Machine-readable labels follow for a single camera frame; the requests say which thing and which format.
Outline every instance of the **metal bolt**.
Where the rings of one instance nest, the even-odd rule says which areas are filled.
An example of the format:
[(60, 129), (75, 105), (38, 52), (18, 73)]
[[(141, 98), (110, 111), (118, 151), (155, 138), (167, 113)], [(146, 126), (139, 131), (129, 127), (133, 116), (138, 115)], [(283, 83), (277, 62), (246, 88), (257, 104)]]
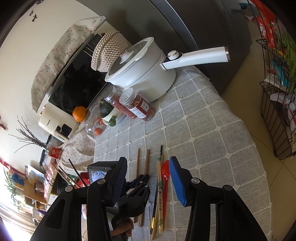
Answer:
[(225, 186), (224, 186), (224, 189), (225, 189), (226, 191), (231, 191), (231, 190), (232, 190), (232, 186), (230, 186), (230, 185), (225, 185)]
[(198, 184), (200, 182), (200, 180), (198, 178), (193, 178), (193, 179), (191, 179), (191, 182), (194, 184)]
[(100, 178), (99, 180), (97, 180), (98, 184), (104, 184), (105, 182), (106, 182), (106, 180), (103, 178)]
[(70, 191), (72, 191), (73, 190), (73, 187), (72, 186), (67, 186), (66, 188), (65, 188), (65, 191), (66, 192), (70, 192)]

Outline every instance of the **metal rack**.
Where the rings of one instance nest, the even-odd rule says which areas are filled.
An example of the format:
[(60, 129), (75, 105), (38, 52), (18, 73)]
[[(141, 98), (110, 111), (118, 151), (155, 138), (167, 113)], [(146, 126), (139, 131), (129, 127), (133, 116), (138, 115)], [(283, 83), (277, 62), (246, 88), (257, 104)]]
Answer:
[(296, 78), (293, 39), (284, 25), (259, 1), (248, 1), (261, 39), (265, 80), (262, 87), (261, 116), (269, 129), (274, 155), (280, 160), (296, 155)]

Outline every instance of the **table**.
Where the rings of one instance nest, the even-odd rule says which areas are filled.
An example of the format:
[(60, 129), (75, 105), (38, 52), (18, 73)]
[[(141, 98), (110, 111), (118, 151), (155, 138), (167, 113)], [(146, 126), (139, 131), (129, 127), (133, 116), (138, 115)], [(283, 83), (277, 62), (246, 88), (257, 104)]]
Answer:
[[(230, 184), (254, 214), (266, 236), (271, 237), (271, 202), (256, 146), (242, 120), (218, 95), (209, 79), (197, 68), (176, 69), (175, 82), (161, 99), (152, 102), (155, 116), (143, 122), (125, 118), (96, 138), (94, 161), (128, 160), (126, 179), (136, 175), (137, 149), (141, 148), (139, 173), (144, 172), (145, 150), (150, 149), (151, 194), (144, 213), (144, 225), (135, 226), (132, 241), (150, 240), (156, 186), (156, 159), (163, 145), (164, 160), (176, 156), (183, 168), (208, 185)], [(190, 207), (177, 200), (171, 179), (165, 230), (159, 240), (185, 239)], [(211, 205), (210, 239), (215, 240), (215, 206)]]

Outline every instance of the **red spoon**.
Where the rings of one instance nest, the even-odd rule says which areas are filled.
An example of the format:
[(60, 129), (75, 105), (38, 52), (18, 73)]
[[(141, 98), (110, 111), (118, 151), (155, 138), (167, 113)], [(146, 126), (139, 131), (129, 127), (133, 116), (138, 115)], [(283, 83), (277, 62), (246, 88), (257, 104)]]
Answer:
[(166, 213), (166, 203), (168, 198), (168, 178), (170, 176), (170, 170), (168, 166), (169, 162), (166, 160), (163, 163), (163, 166), (161, 168), (161, 175), (165, 181), (164, 187), (163, 187), (163, 227), (165, 225), (165, 213)]

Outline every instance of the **woven basket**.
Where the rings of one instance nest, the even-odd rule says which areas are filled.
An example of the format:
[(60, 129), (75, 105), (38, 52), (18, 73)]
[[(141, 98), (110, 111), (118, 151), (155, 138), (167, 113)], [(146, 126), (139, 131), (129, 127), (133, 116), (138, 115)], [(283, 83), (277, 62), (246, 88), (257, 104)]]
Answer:
[(108, 72), (128, 44), (119, 31), (108, 32), (98, 42), (91, 60), (91, 68)]

